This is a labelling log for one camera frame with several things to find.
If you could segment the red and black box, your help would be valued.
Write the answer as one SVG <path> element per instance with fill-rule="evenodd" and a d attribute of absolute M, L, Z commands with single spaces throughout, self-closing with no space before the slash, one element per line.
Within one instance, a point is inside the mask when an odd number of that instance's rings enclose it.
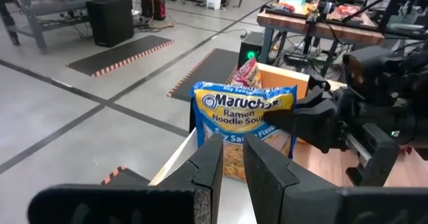
<path fill-rule="evenodd" d="M 167 16 L 165 0 L 141 0 L 140 5 L 143 17 L 162 21 Z"/>

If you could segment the grey metal bench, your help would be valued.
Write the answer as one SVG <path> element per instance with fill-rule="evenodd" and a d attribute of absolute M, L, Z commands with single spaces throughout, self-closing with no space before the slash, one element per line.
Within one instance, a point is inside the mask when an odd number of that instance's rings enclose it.
<path fill-rule="evenodd" d="M 23 12 L 24 17 L 28 21 L 28 25 L 24 27 L 17 26 L 10 12 L 8 11 L 5 1 L 0 0 L 0 20 L 5 26 L 5 30 L 13 45 L 20 45 L 18 35 L 25 35 L 33 38 L 41 53 L 47 52 L 47 45 L 43 36 L 45 31 L 59 29 L 63 27 L 73 27 L 77 24 L 88 22 L 88 18 L 84 16 L 75 17 L 70 20 L 52 20 L 42 21 L 39 17 L 45 15 L 53 15 L 55 13 L 67 13 L 69 11 L 83 10 L 86 8 L 86 3 L 93 0 L 52 0 L 48 3 L 33 4 L 31 0 L 17 0 L 19 10 Z"/>

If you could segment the orange plastic bin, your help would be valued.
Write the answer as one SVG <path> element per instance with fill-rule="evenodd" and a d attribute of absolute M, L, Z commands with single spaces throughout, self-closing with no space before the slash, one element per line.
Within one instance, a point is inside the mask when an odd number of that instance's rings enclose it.
<path fill-rule="evenodd" d="M 309 75 L 262 63 L 257 63 L 257 68 L 262 88 L 296 86 L 297 99 L 305 97 Z"/>

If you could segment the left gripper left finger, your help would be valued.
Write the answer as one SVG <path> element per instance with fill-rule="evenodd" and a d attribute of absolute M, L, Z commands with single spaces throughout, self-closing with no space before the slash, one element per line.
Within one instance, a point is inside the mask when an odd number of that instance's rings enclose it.
<path fill-rule="evenodd" d="M 29 224 L 217 224 L 223 139 L 214 134 L 156 186 L 55 185 L 28 206 Z"/>

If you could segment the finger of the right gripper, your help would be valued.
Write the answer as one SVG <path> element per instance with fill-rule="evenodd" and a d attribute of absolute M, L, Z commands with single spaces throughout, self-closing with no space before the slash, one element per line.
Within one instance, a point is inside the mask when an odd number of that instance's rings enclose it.
<path fill-rule="evenodd" d="M 333 93 L 334 90 L 330 83 L 323 76 L 319 74 L 312 74 L 308 79 L 306 88 L 307 94 L 321 94 L 321 93 Z"/>
<path fill-rule="evenodd" d="M 338 106 L 332 94 L 320 86 L 308 91 L 292 110 L 266 112 L 263 120 L 282 129 L 323 153 L 342 148 Z"/>

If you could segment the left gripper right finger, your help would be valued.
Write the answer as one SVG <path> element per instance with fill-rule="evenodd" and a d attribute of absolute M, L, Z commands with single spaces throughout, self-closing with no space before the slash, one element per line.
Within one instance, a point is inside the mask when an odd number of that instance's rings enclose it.
<path fill-rule="evenodd" d="M 257 224 L 428 224 L 428 188 L 337 187 L 251 134 L 243 159 Z"/>

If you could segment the black metal table frame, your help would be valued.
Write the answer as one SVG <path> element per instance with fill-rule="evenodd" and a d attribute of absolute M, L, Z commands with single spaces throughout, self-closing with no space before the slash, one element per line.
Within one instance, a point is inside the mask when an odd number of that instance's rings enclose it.
<path fill-rule="evenodd" d="M 328 31 L 330 32 L 330 35 L 326 35 L 326 34 L 322 34 L 322 33 L 316 33 L 315 29 L 308 31 L 308 30 L 300 30 L 300 29 L 293 29 L 290 27 L 284 27 L 284 26 L 279 26 L 279 25 L 270 25 L 270 24 L 260 24 L 262 27 L 265 27 L 265 32 L 263 35 L 263 45 L 262 45 L 262 49 L 261 49 L 261 53 L 258 57 L 258 60 L 261 63 L 267 63 L 268 62 L 268 57 L 271 51 L 271 46 L 274 43 L 274 41 L 272 40 L 273 36 L 274 36 L 274 31 L 279 31 L 279 35 L 283 36 L 283 40 L 281 40 L 281 43 L 285 42 L 285 39 L 288 38 L 287 34 L 288 32 L 291 33 L 297 33 L 298 36 L 302 36 L 303 37 L 303 42 L 305 43 L 304 45 L 304 54 L 306 55 L 308 53 L 308 48 L 310 46 L 310 44 L 312 43 L 312 38 L 316 38 L 316 39 L 329 39 L 333 41 L 333 44 L 330 48 L 330 52 L 328 54 L 328 59 L 327 59 L 327 64 L 321 69 L 320 75 L 325 76 L 327 73 L 328 68 L 330 67 L 330 65 L 332 64 L 333 60 L 332 58 L 334 57 L 334 53 L 335 50 L 338 46 L 338 44 L 344 44 L 344 42 L 341 42 L 333 29 L 330 29 L 330 26 L 327 25 Z"/>

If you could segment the black computer with green light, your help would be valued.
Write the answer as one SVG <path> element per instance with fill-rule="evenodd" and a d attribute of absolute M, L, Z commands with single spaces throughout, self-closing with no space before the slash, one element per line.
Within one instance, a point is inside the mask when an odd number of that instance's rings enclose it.
<path fill-rule="evenodd" d="M 243 66 L 247 60 L 258 57 L 263 45 L 263 33 L 252 31 L 241 42 L 237 67 Z"/>

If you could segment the red Maruchan noodle pack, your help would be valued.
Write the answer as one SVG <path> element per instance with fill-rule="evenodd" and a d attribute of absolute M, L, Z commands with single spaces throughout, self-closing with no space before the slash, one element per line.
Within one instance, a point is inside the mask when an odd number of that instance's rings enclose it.
<path fill-rule="evenodd" d="M 257 65 L 257 60 L 251 58 L 247 60 L 235 73 L 231 85 L 244 86 L 250 88 L 261 88 L 261 74 Z"/>

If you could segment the black floor cabinet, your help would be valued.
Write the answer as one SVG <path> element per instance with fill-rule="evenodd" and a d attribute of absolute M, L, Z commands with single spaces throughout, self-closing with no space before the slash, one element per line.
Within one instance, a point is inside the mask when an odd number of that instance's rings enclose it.
<path fill-rule="evenodd" d="M 131 0 L 93 0 L 86 3 L 96 45 L 113 47 L 134 36 Z"/>

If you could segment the blue Maruchan noodle pack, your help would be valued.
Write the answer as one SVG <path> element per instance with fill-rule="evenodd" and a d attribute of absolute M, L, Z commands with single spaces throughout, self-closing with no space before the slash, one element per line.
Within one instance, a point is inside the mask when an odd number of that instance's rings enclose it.
<path fill-rule="evenodd" d="M 275 87 L 275 88 L 252 88 L 245 86 L 232 86 L 227 84 L 218 84 L 213 82 L 197 82 L 193 85 L 191 92 L 197 90 L 210 90 L 217 92 L 225 92 L 232 94 L 243 94 L 246 96 L 276 96 L 279 94 L 292 94 L 297 95 L 297 86 L 293 87 Z"/>
<path fill-rule="evenodd" d="M 244 92 L 197 89 L 193 110 L 197 129 L 197 144 L 201 147 L 214 134 L 223 141 L 223 174 L 246 181 L 243 163 L 243 143 L 252 134 L 286 157 L 293 157 L 296 138 L 268 124 L 266 112 L 291 110 L 296 101 L 295 88 L 266 88 Z"/>

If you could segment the wooden workbench with clutter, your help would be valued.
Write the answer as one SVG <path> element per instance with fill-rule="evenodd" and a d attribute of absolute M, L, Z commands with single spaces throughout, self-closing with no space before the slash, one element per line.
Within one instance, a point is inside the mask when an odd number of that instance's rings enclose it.
<path fill-rule="evenodd" d="M 363 43 L 366 45 L 378 45 L 385 41 L 385 37 L 375 27 L 374 23 L 363 13 L 363 24 L 357 25 L 352 23 L 342 23 L 339 21 L 327 20 L 326 22 L 317 23 L 313 29 L 316 33 L 328 34 L 327 25 L 333 29 L 337 38 L 344 43 Z M 270 24 L 290 27 L 293 29 L 308 30 L 309 25 L 306 23 L 305 15 L 286 13 L 278 15 L 272 10 L 263 10 L 257 15 L 257 23 L 260 25 Z"/>

